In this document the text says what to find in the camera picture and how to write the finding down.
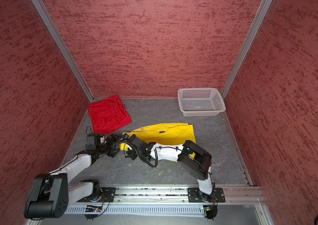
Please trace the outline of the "red shorts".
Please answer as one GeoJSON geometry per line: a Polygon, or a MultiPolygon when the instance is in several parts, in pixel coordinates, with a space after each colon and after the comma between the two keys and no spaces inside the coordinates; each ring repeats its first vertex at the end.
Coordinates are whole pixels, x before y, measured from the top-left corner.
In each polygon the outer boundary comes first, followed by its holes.
{"type": "Polygon", "coordinates": [[[88,113],[95,133],[111,134],[132,123],[125,105],[117,95],[90,103],[88,113]]]}

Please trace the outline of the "yellow shorts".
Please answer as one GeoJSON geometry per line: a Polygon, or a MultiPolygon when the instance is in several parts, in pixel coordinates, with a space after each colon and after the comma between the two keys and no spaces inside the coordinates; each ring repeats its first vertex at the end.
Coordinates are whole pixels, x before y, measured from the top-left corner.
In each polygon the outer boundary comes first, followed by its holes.
{"type": "Polygon", "coordinates": [[[182,145],[187,140],[196,142],[194,127],[188,123],[155,124],[135,129],[127,134],[129,136],[135,135],[145,143],[156,143],[149,154],[148,162],[155,162],[156,158],[176,162],[183,148],[182,145]]]}

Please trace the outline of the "white plastic laundry basket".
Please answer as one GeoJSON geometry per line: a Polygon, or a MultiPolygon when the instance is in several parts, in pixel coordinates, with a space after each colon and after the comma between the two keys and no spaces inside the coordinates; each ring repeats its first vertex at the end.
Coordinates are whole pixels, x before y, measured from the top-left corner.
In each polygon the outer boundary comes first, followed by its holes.
{"type": "Polygon", "coordinates": [[[215,88],[184,88],[177,92],[180,111],[185,117],[216,116],[226,111],[221,93],[215,88]]]}

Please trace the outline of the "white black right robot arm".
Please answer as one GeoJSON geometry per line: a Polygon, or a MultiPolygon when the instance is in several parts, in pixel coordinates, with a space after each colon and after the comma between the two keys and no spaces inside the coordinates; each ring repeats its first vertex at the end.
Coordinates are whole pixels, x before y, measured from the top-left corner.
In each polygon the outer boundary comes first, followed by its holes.
{"type": "Polygon", "coordinates": [[[138,158],[151,168],[156,168],[163,160],[178,163],[197,179],[201,200],[208,203],[216,202],[213,194],[215,184],[211,173],[212,155],[193,141],[187,140],[180,145],[162,145],[155,142],[127,140],[121,143],[120,147],[127,158],[133,160],[138,158]]]}

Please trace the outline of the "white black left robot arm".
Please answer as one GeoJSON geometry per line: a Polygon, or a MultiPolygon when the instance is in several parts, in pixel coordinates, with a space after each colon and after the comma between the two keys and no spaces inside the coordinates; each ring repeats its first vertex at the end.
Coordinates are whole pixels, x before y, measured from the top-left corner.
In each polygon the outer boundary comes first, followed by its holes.
{"type": "Polygon", "coordinates": [[[87,135],[85,149],[68,163],[50,173],[38,174],[28,194],[24,217],[30,220],[61,217],[68,206],[79,200],[91,202],[90,208],[96,211],[96,204],[111,203],[115,188],[101,188],[98,180],[83,180],[77,185],[70,181],[90,167],[102,156],[114,157],[120,136],[105,136],[100,133],[87,135]]]}

